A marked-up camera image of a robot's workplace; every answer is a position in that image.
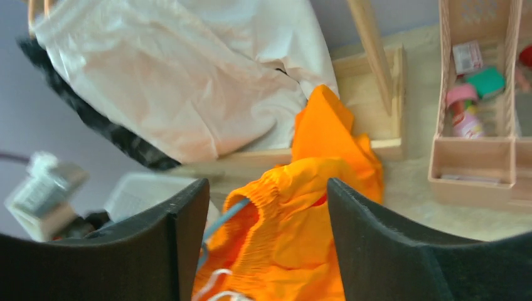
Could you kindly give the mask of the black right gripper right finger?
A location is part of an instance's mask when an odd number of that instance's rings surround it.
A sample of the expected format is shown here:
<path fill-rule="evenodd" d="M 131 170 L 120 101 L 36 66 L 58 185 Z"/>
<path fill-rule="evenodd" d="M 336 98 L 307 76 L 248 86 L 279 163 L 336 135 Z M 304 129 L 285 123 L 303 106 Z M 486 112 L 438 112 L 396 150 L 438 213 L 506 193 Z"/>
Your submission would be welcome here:
<path fill-rule="evenodd" d="M 338 178 L 327 197 L 346 300 L 531 299 L 531 233 L 496 241 L 444 233 Z"/>

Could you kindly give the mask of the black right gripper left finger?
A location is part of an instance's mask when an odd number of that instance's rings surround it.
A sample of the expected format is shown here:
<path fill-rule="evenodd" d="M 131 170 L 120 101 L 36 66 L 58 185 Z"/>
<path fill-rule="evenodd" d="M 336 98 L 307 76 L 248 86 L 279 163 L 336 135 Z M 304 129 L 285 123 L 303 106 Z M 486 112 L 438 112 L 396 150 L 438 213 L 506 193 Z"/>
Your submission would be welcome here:
<path fill-rule="evenodd" d="M 1 235 L 2 300 L 190 300 L 210 201 L 198 179 L 82 239 Z"/>

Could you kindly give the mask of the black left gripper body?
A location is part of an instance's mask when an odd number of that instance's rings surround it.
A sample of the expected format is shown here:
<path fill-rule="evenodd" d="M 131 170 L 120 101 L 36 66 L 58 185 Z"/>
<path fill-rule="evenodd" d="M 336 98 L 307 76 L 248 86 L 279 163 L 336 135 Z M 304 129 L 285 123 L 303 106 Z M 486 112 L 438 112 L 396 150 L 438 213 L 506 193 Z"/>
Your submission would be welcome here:
<path fill-rule="evenodd" d="M 84 238 L 90 233 L 99 230 L 110 221 L 107 211 L 88 213 L 86 216 L 77 216 L 70 224 L 54 234 L 52 241 L 66 238 Z"/>

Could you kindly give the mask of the white plastic basket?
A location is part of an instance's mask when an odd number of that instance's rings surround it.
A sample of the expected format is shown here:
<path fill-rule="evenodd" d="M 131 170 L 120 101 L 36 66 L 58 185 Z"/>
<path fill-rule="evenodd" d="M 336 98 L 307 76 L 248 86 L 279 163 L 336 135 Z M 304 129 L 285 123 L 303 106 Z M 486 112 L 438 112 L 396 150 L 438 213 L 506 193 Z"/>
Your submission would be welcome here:
<path fill-rule="evenodd" d="M 181 209 L 173 197 L 197 179 L 148 172 L 131 172 L 120 178 L 105 203 L 110 221 L 104 228 L 120 223 L 153 207 Z"/>

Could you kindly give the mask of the orange shorts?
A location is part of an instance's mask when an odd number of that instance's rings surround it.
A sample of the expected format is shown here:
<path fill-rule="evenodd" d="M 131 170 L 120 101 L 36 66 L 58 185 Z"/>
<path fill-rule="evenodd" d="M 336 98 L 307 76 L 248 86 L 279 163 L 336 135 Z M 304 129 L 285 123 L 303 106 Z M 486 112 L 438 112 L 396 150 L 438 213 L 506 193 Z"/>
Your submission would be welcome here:
<path fill-rule="evenodd" d="M 338 178 L 381 203 L 383 168 L 353 114 L 321 85 L 295 119 L 292 160 L 232 191 L 223 212 L 249 203 L 215 231 L 194 300 L 344 300 L 327 207 Z"/>

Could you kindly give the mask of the pink plastic file organizer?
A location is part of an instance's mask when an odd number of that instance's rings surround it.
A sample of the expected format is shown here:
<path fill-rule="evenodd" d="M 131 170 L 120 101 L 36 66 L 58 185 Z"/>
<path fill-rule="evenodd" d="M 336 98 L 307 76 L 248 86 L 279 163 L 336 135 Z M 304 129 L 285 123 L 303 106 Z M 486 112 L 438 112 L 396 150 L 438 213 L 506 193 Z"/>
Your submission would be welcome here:
<path fill-rule="evenodd" d="M 437 201 L 459 206 L 531 212 L 530 74 L 518 68 L 531 42 L 530 1 L 441 1 L 441 84 L 428 180 Z M 477 40 L 484 67 L 504 76 L 502 93 L 479 99 L 485 136 L 455 137 L 447 92 L 467 83 L 455 70 L 452 47 Z"/>

